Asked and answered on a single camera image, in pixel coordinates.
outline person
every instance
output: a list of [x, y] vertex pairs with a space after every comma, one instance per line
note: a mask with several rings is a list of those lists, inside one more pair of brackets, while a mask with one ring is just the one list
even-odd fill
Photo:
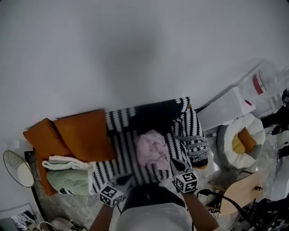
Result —
[[[133, 188], [117, 221], [117, 231], [191, 231], [185, 203], [197, 231], [221, 230], [217, 221], [193, 193], [185, 202], [158, 183]], [[114, 208], [103, 205], [89, 231], [108, 231]]]
[[282, 133], [289, 130], [289, 90], [285, 89], [282, 94], [283, 106], [271, 115], [268, 115], [261, 119], [263, 127], [267, 128], [272, 125], [277, 125], [272, 130], [272, 135]]

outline black and white patterned fabric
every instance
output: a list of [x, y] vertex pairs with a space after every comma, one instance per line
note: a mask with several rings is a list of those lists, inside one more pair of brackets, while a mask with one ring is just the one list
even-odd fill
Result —
[[[203, 144], [203, 139], [187, 141], [183, 138], [204, 136], [197, 115], [189, 105], [190, 98], [186, 97], [107, 113], [107, 133], [117, 158], [97, 162], [93, 166], [94, 192], [97, 193], [113, 176], [121, 173], [133, 173], [137, 185], [158, 182], [172, 176], [170, 170], [157, 170], [154, 164], [142, 167], [137, 160], [134, 139], [151, 129], [164, 136], [169, 149], [168, 161], [173, 157], [193, 167], [196, 160], [188, 156], [194, 152], [189, 145], [191, 142]], [[194, 148], [205, 150], [206, 146]]]
[[69, 191], [69, 190], [67, 190], [67, 189], [64, 189], [64, 188], [61, 188], [61, 189], [58, 191], [58, 193], [60, 193], [60, 194], [65, 194], [65, 195], [67, 195], [67, 194], [76, 194], [76, 193], [71, 192], [71, 191]]

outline plastic bottle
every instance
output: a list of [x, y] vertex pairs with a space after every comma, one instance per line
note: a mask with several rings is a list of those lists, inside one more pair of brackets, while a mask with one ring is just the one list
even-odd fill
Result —
[[289, 67], [278, 72], [275, 66], [263, 60], [239, 84], [241, 96], [250, 103], [275, 96], [283, 92], [289, 83]]

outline pink cloth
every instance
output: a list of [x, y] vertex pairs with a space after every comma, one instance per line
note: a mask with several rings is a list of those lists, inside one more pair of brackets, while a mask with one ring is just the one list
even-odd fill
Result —
[[146, 134], [135, 138], [136, 154], [141, 166], [156, 164], [159, 170], [169, 170], [170, 165], [165, 157], [168, 157], [168, 146], [164, 137], [150, 130]]

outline clutter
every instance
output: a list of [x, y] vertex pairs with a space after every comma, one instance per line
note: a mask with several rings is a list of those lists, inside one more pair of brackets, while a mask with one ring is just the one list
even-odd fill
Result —
[[29, 211], [11, 216], [11, 219], [19, 231], [33, 231], [38, 226], [37, 217], [32, 215]]
[[[259, 171], [250, 173], [249, 176], [236, 181], [235, 183], [231, 184], [227, 189], [221, 188], [220, 186], [215, 185], [210, 181], [208, 182], [208, 184], [220, 191], [219, 193], [214, 193], [214, 195], [229, 198], [241, 208], [248, 205], [254, 199], [259, 198], [263, 189], [262, 174]], [[203, 192], [205, 192], [206, 190], [207, 189], [203, 189], [199, 191], [198, 194], [203, 194]], [[235, 205], [224, 199], [221, 201], [220, 207], [212, 208], [210, 206], [210, 209], [219, 210], [221, 215], [223, 216], [229, 216], [238, 210]]]
[[86, 231], [84, 228], [77, 228], [70, 221], [57, 217], [51, 223], [49, 222], [40, 222], [39, 227], [41, 231], [50, 231], [50, 230], [61, 230], [61, 231]]
[[169, 170], [168, 146], [164, 137], [151, 130], [134, 140], [136, 154], [141, 166], [155, 164], [158, 170]]
[[[260, 189], [261, 187], [255, 187], [255, 190], [251, 190], [251, 192], [256, 192], [256, 188]], [[239, 212], [243, 219], [240, 219], [240, 216], [237, 215], [235, 222], [233, 222], [228, 230], [283, 230], [284, 227], [288, 226], [287, 217], [289, 213], [289, 203], [288, 198], [286, 198], [287, 194], [280, 200], [275, 199], [275, 201], [267, 198], [258, 202], [254, 200], [252, 205], [250, 205], [250, 208], [246, 209], [241, 208], [233, 199], [209, 189], [200, 190], [197, 193], [197, 197], [199, 194], [215, 196], [214, 201], [206, 206], [208, 209], [211, 208], [209, 209], [211, 213], [215, 213], [216, 210], [219, 210], [219, 207], [214, 207], [215, 205], [220, 206], [220, 204], [225, 201], [235, 207], [235, 210]]]
[[[48, 153], [53, 153], [52, 155], [47, 152], [42, 155], [36, 149], [39, 175], [47, 195], [57, 193], [47, 180], [48, 169], [87, 169], [85, 166], [82, 167], [82, 163], [78, 165], [68, 162], [51, 162], [49, 157], [54, 155], [72, 156], [83, 162], [91, 161], [90, 158], [97, 158], [98, 161], [93, 163], [93, 172], [90, 175], [92, 180], [89, 181], [89, 192], [93, 191], [95, 194], [113, 176], [122, 173], [134, 174], [137, 185], [159, 182], [170, 178], [172, 173], [169, 170], [167, 161], [172, 157], [186, 161], [190, 167], [204, 168], [208, 163], [208, 149], [204, 142], [205, 139], [203, 139], [202, 127], [190, 105], [189, 97], [107, 113], [104, 113], [103, 110], [92, 111], [56, 120], [54, 124], [45, 119], [43, 123], [46, 126], [37, 126], [37, 124], [33, 128], [37, 127], [38, 133], [41, 133], [42, 129], [48, 129], [49, 137], [57, 138], [58, 141], [65, 141], [63, 143], [69, 147], [69, 154], [66, 152], [58, 153], [50, 149], [51, 152], [49, 151]], [[167, 145], [167, 155], [162, 158], [165, 162], [158, 162], [158, 167], [155, 164], [141, 166], [137, 161], [133, 141], [137, 136], [143, 134], [141, 131], [154, 127], [156, 131], [165, 131], [163, 140]], [[199, 137], [199, 139], [185, 141], [182, 140], [182, 136]], [[112, 152], [103, 152], [107, 148], [113, 150], [113, 157], [111, 155]], [[75, 192], [61, 187], [58, 193], [73, 194]]]

